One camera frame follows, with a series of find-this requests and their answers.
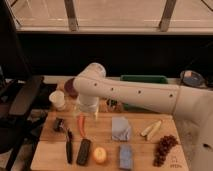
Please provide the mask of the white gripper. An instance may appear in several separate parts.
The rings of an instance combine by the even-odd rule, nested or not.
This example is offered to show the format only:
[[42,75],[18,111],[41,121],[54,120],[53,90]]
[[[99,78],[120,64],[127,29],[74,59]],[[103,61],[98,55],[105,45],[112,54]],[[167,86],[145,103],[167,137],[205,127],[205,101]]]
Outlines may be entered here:
[[93,117],[95,120],[98,119],[99,107],[97,105],[82,105],[77,104],[75,107],[76,115],[83,115],[83,116],[90,116]]

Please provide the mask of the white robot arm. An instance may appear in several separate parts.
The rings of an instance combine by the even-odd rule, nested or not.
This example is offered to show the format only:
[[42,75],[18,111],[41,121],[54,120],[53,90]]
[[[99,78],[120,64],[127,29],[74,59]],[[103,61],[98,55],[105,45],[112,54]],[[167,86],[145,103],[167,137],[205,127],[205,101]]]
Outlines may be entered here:
[[95,112],[99,98],[108,98],[193,122],[199,136],[191,171],[213,171],[213,91],[111,80],[99,63],[89,64],[74,78],[73,86],[78,92],[77,105],[83,112]]

